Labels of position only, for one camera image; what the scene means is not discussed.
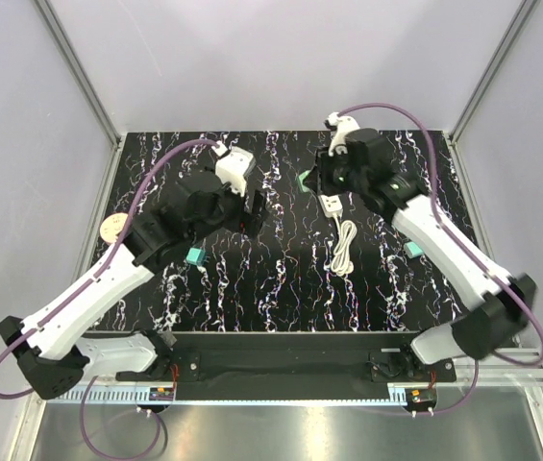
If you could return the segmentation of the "green usb charger plug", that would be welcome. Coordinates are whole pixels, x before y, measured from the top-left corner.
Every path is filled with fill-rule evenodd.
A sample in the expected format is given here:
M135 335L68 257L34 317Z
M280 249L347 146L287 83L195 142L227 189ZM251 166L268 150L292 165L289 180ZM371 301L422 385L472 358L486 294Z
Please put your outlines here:
M301 193L310 193L311 189L307 185L307 178L309 177L309 170L300 173L297 177L298 187Z

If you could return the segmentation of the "light teal charger cube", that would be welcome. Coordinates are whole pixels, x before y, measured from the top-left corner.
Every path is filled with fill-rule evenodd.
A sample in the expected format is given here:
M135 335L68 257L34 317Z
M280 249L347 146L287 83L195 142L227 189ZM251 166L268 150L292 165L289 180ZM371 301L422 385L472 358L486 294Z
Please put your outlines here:
M420 246L413 241L408 241L404 244L404 252L410 259L420 257L424 254Z

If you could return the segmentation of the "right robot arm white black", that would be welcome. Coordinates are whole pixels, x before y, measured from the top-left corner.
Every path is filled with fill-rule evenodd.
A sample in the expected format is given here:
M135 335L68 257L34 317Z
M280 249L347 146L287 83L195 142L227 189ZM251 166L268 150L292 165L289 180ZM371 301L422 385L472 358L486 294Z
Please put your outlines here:
M432 203L426 187L394 168L391 160L378 131L351 121L335 128L331 143L317 150L306 185L326 196L358 195L370 211L423 251L467 308L459 319L419 333L400 356L403 375L417 381L444 359L486 358L525 329L536 285L482 253Z

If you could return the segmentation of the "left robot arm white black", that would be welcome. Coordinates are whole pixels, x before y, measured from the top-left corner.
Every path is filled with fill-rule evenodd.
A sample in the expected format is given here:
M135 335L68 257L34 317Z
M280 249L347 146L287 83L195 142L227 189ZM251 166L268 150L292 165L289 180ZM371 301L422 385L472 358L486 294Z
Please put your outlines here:
M217 166L176 181L167 204L135 216L96 265L54 301L25 319L8 316L0 323L0 335L34 392L52 400L94 376L122 381L170 376L175 342L170 334L140 330L92 338L86 331L216 231L257 237L268 211L261 191L253 206L246 206L249 174Z

